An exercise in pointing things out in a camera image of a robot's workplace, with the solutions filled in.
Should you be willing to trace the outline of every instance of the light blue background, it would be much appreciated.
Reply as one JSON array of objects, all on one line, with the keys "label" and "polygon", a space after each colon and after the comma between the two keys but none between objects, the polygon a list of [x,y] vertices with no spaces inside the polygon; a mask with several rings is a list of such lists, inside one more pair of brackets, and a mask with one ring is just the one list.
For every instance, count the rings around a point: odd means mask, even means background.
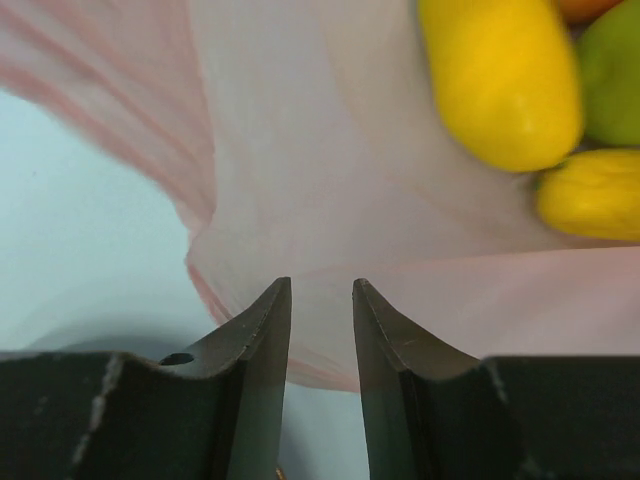
[{"label": "light blue background", "polygon": [[[2,91],[0,165],[0,349],[161,357],[212,329],[154,185]],[[290,480],[368,478],[359,397],[288,385],[281,461]]]}]

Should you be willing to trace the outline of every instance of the yellow mango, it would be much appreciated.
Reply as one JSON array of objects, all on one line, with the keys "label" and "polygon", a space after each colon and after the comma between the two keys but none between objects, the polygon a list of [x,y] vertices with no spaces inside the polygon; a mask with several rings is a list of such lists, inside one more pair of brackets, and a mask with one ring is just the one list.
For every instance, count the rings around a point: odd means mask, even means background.
[{"label": "yellow mango", "polygon": [[418,14],[436,106],[471,153],[527,172],[577,145],[577,60],[551,0],[418,0]]},{"label": "yellow mango", "polygon": [[564,233],[640,241],[640,151],[594,150],[540,179],[540,218]]}]

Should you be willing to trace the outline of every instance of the translucent plastic bag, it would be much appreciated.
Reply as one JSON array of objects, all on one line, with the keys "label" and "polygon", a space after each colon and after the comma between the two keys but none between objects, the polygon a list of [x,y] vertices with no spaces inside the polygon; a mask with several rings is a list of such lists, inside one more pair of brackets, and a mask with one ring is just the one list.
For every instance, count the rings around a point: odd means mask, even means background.
[{"label": "translucent plastic bag", "polygon": [[414,8],[0,0],[0,81],[172,196],[217,320],[293,277],[295,382],[357,390],[363,276],[474,355],[638,353],[640,251],[549,231],[448,137]]}]

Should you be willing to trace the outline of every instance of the green fruit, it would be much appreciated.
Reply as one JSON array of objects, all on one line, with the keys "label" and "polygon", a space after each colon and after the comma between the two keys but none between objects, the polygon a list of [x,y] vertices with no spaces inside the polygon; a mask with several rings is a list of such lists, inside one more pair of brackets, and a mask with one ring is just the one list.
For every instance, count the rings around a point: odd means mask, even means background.
[{"label": "green fruit", "polygon": [[586,134],[640,145],[640,0],[625,0],[578,40]]}]

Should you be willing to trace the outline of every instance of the yellow fruit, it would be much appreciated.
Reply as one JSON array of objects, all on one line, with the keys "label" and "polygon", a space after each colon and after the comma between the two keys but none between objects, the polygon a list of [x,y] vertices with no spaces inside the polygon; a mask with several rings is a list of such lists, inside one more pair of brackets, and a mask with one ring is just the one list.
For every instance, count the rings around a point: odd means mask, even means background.
[{"label": "yellow fruit", "polygon": [[536,207],[561,232],[640,240],[640,151],[595,150],[572,155],[541,177]]},{"label": "yellow fruit", "polygon": [[550,0],[418,0],[433,90],[452,136],[513,172],[557,165],[578,143],[577,62]]}]

